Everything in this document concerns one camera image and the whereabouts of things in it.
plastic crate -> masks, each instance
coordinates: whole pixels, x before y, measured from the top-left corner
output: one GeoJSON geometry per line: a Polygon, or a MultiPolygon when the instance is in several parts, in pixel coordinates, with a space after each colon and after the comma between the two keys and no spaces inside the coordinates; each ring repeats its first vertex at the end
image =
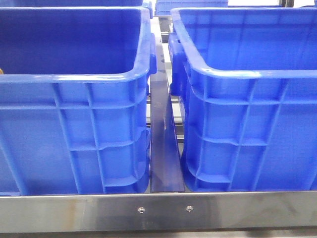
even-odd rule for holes
{"type": "Polygon", "coordinates": [[[0,8],[0,28],[0,195],[144,192],[149,11],[0,8]]]}
{"type": "Polygon", "coordinates": [[[167,16],[178,7],[227,7],[228,0],[157,0],[155,15],[167,16]]]}
{"type": "Polygon", "coordinates": [[[172,18],[188,187],[317,189],[317,9],[182,8],[172,18]]]}
{"type": "Polygon", "coordinates": [[[0,7],[47,7],[47,6],[142,6],[150,10],[149,0],[0,0],[0,7]]]}

crate rim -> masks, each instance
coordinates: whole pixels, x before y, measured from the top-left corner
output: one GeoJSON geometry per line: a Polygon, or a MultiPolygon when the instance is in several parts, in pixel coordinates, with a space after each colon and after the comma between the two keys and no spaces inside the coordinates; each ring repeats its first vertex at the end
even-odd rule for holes
{"type": "Polygon", "coordinates": [[[1,83],[110,83],[129,82],[146,76],[150,70],[151,31],[150,13],[143,6],[76,6],[76,7],[0,7],[3,10],[137,10],[141,13],[140,34],[134,66],[130,71],[114,74],[2,74],[1,83]]]}
{"type": "Polygon", "coordinates": [[[183,24],[180,12],[181,11],[241,11],[241,10],[253,10],[253,11],[315,11],[317,15],[317,8],[276,8],[276,7],[180,7],[172,9],[171,16],[173,26],[177,37],[179,38],[187,60],[191,65],[191,68],[207,77],[217,78],[235,78],[235,79],[255,79],[255,78],[312,78],[317,77],[316,70],[221,70],[208,66],[203,57],[198,52],[194,42],[190,38],[186,27],[183,24]]]}

metal shelf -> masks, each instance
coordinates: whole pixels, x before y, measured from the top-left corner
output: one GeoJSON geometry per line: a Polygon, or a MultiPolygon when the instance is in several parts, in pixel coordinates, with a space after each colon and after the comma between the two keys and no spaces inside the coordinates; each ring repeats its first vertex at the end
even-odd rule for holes
{"type": "Polygon", "coordinates": [[[158,73],[151,77],[151,193],[0,197],[0,237],[315,236],[317,191],[184,192],[157,17],[152,31],[158,73]],[[100,233],[122,231],[130,233],[100,233]]]}

screw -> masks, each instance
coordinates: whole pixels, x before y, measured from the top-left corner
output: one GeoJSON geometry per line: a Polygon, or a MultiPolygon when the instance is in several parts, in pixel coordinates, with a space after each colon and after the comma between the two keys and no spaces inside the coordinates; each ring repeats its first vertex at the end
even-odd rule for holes
{"type": "Polygon", "coordinates": [[[145,213],[145,208],[144,207],[139,207],[138,208],[138,212],[141,213],[141,214],[145,213]]]}
{"type": "Polygon", "coordinates": [[[193,210],[194,210],[193,206],[187,206],[186,207],[186,211],[188,211],[188,212],[192,212],[193,210]]]}

background crate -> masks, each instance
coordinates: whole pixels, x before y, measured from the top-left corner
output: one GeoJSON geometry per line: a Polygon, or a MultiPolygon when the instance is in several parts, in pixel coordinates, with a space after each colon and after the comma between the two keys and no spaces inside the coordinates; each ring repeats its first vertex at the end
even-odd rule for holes
{"type": "Polygon", "coordinates": [[[0,7],[22,6],[143,6],[153,16],[152,3],[149,0],[0,0],[0,7]]]}
{"type": "Polygon", "coordinates": [[[149,12],[0,8],[0,28],[0,194],[145,191],[149,12]]]}
{"type": "Polygon", "coordinates": [[[155,15],[170,15],[170,11],[177,7],[227,7],[228,0],[157,0],[155,15]]]}
{"type": "Polygon", "coordinates": [[[188,187],[316,189],[317,9],[187,8],[172,17],[188,187]]]}

